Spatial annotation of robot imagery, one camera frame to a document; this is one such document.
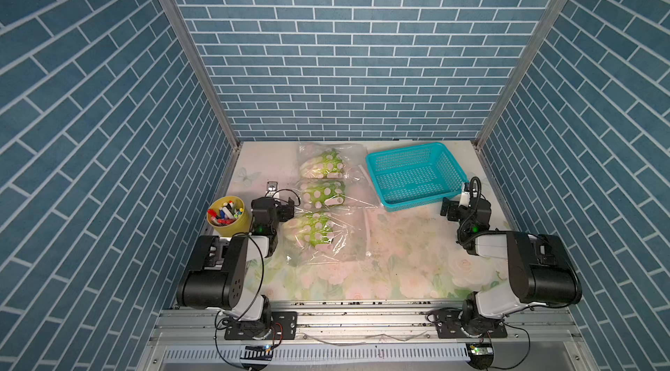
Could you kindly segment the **zip-top bag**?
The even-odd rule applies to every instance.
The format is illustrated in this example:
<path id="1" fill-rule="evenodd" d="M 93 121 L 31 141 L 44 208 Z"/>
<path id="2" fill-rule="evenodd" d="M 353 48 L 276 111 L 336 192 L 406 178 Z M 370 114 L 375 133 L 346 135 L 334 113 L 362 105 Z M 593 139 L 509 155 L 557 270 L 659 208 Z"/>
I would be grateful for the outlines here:
<path id="1" fill-rule="evenodd" d="M 294 191 L 301 199 L 301 207 L 310 212 L 381 206 L 374 187 L 365 179 L 302 179 L 296 183 Z"/>
<path id="2" fill-rule="evenodd" d="M 292 266 L 363 261 L 372 256 L 372 233 L 364 209 L 301 212 L 280 228 Z"/>
<path id="3" fill-rule="evenodd" d="M 364 177 L 367 150 L 360 144 L 319 144 L 298 146 L 298 172 L 303 179 L 347 179 Z"/>

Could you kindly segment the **chinese cabbage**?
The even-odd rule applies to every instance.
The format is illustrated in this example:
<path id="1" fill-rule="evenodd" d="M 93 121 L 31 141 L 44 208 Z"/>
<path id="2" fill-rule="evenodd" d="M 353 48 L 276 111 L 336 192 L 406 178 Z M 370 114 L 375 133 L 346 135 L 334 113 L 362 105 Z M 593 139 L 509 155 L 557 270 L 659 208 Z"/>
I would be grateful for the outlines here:
<path id="1" fill-rule="evenodd" d="M 340 179 L 345 176 L 345 162 L 335 149 L 328 149 L 304 162 L 299 169 L 306 179 Z"/>
<path id="2" fill-rule="evenodd" d="M 326 214 L 310 213 L 297 219 L 296 237 L 301 244 L 329 245 L 333 241 L 333 220 Z"/>
<path id="3" fill-rule="evenodd" d="M 298 185 L 302 206 L 307 210 L 322 210 L 345 203 L 345 185 L 341 181 L 312 180 Z"/>

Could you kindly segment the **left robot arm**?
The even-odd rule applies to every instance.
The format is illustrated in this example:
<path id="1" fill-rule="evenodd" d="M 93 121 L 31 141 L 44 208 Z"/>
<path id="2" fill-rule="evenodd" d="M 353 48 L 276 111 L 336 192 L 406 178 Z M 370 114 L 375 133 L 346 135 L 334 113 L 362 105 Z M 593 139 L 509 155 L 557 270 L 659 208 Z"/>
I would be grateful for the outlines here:
<path id="1" fill-rule="evenodd" d="M 251 202 L 251 224 L 231 238 L 200 236 L 177 286 L 180 307 L 213 309 L 226 341 L 271 338 L 275 348 L 295 338 L 298 314 L 274 312 L 260 289 L 245 287 L 248 264 L 261 266 L 277 249 L 278 228 L 294 217 L 296 202 L 263 196 Z"/>

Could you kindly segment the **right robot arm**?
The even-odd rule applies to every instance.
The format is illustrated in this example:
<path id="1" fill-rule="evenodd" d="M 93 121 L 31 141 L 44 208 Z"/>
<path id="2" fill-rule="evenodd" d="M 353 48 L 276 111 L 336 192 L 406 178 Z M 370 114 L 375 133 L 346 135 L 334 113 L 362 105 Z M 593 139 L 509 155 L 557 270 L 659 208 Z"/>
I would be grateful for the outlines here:
<path id="1" fill-rule="evenodd" d="M 579 278 L 559 237 L 492 231 L 491 205 L 481 198 L 467 205 L 445 198 L 441 215 L 457 222 L 457 244 L 467 254 L 500 260 L 508 274 L 502 284 L 469 294 L 460 309 L 434 311 L 439 338 L 505 338 L 504 320 L 513 313 L 565 308 L 581 300 Z"/>

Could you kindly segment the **teal plastic basket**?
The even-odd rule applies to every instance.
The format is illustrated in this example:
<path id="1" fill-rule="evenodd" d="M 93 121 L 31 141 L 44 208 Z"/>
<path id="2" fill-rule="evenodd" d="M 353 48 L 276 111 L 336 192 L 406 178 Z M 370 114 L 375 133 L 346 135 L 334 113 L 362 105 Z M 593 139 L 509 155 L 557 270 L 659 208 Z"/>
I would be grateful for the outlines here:
<path id="1" fill-rule="evenodd" d="M 459 195 L 468 180 L 452 153 L 439 142 L 369 154 L 366 168 L 387 212 L 441 203 Z"/>

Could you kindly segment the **yellow pen cup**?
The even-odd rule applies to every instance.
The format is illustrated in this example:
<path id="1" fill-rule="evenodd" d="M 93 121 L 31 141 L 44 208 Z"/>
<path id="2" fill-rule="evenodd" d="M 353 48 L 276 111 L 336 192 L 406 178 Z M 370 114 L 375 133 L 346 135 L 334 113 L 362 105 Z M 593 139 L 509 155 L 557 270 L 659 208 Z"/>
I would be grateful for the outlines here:
<path id="1" fill-rule="evenodd" d="M 220 220 L 210 219 L 209 209 L 219 212 Z M 225 196 L 214 201 L 207 209 L 206 220 L 220 237 L 232 238 L 238 233 L 247 233 L 251 229 L 251 210 L 241 198 Z"/>

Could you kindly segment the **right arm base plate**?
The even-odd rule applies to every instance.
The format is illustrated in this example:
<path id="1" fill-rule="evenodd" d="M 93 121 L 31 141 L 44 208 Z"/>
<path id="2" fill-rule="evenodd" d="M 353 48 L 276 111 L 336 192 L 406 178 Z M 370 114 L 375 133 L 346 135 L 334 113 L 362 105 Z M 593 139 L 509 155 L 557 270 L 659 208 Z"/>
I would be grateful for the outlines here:
<path id="1" fill-rule="evenodd" d="M 441 308 L 427 314 L 438 338 L 452 339 L 504 339 L 508 336 L 502 320 L 485 318 L 474 311 Z"/>

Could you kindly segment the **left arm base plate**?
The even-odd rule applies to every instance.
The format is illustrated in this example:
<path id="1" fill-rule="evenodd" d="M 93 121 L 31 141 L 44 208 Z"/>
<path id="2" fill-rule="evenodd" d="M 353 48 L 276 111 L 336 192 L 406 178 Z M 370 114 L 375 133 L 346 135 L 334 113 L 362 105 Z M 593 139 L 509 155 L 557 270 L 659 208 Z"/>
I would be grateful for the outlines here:
<path id="1" fill-rule="evenodd" d="M 298 313 L 279 311 L 263 313 L 258 320 L 233 320 L 224 329 L 225 341 L 294 340 Z"/>

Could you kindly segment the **aluminium mounting rail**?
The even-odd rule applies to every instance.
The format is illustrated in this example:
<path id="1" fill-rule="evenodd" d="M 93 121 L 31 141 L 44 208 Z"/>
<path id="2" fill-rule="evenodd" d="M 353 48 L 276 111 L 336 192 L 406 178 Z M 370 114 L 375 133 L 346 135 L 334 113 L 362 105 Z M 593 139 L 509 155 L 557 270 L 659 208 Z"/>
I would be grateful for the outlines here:
<path id="1" fill-rule="evenodd" d="M 272 309 L 298 315 L 295 342 L 364 343 L 432 342 L 438 339 L 436 325 L 427 315 L 438 309 L 461 306 L 459 301 L 278 301 Z M 213 341 L 215 313 L 190 308 L 161 311 L 149 337 L 150 346 L 204 345 Z M 566 309 L 537 308 L 516 313 L 505 320 L 508 341 L 564 342 L 581 338 Z"/>

